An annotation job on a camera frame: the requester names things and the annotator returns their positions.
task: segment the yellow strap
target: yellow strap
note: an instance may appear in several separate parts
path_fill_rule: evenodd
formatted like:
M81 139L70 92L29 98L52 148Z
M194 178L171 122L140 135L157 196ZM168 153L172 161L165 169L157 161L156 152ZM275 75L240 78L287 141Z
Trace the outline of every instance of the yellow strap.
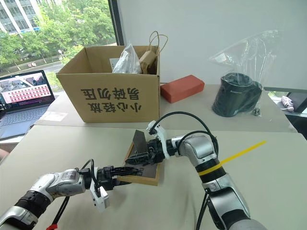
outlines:
M217 165L215 165L215 166L213 166L213 167L211 167L211 168L209 168L209 169L206 169L206 170L204 170L204 171L199 172L198 175L199 175L199 176L206 175L206 174L208 174L208 173L213 172L214 170L217 170L217 169L221 168L221 166L222 166L221 163L219 163L219 164L217 164Z
M243 154L245 154L245 153L247 153L247 152L249 152L249 151L254 150L255 148L259 147L260 145L265 144L266 142L267 142L267 141L264 140L264 141L262 141L262 142L259 142L259 143L256 144L256 145L253 145L253 146L249 147L249 148L246 149L246 150L243 150L243 151L241 151L241 152L238 152L237 154L235 154L235 155L233 155L233 156L231 156L231 157L228 157L227 159L221 161L221 164L225 164L225 163L227 163L227 162L233 160L234 158L237 158L237 157L239 157L239 156L242 156Z
M267 141L264 140L264 141L262 141L262 142L259 142L259 143L256 144L256 145L253 145L253 146L247 148L246 150L243 150L243 151L241 151L241 152L238 152L237 154L235 154L235 155L233 155L233 156L231 156L231 157L228 157L227 159L221 161L219 164L217 164L217 165L215 165L215 166L213 166L213 167L211 167L211 168L209 168L209 169L206 169L206 170L204 170L204 171L199 172L198 175L199 175L199 176L203 176L203 175L206 175L206 174L208 174L208 173L211 173L211 172L213 172L214 170L217 170L217 169L221 168L222 164L225 164L225 163L227 163L227 162L229 162L229 161L231 161L231 160L233 160L233 159L235 159L235 158L237 158L237 157L239 157L239 156L242 156L243 154L245 154L245 153L247 153L247 152L249 152L249 151L254 150L255 148L259 147L260 145L265 144L266 142L267 142Z

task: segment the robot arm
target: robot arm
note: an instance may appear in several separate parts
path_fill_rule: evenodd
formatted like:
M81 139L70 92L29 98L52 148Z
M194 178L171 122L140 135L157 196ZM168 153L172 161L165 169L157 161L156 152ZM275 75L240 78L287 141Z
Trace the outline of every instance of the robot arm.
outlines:
M155 121L151 122L147 129L152 130L154 123ZM169 156L186 156L195 167L202 181L202 186L209 195L206 205L218 229L266 230L260 223L250 219L246 201L230 175L225 172L220 164L213 144L206 136L188 136L185 139L183 139L184 136L180 136L165 139L165 132L160 125L157 125L154 129L156 139L147 143L148 151L129 157L127 163L153 164L161 162Z
M14 206L0 216L0 230L31 230L54 199L81 194L86 189L90 190L94 205L102 212L109 206L106 191L112 190L114 186L127 184L112 177L137 173L138 170L133 167L96 167L94 175L98 184L93 181L89 168L45 174Z

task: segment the cardboard box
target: cardboard box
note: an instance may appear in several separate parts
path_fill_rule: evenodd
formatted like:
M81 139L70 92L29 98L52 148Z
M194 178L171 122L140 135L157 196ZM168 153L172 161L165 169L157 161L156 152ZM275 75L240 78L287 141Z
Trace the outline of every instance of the cardboard box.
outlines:
M147 48L134 46L139 58ZM123 49L83 48L57 73L84 122L149 122L159 118L159 56L150 74L112 73L110 58L119 58Z

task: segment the laptop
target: laptop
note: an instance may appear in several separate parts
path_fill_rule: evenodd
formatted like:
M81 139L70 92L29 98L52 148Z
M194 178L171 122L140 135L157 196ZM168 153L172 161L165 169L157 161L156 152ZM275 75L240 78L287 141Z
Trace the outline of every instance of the laptop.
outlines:
M0 78L0 138L25 134L54 100L43 70Z

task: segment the laptop keyboard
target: laptop keyboard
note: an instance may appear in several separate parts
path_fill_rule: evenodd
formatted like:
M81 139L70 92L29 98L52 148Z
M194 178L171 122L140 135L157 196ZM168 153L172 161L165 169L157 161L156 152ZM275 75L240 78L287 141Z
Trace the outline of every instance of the laptop keyboard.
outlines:
M30 121L33 119L39 119L47 110L47 107L39 109L25 110L12 114L7 114L0 123L0 126L6 126L18 122Z

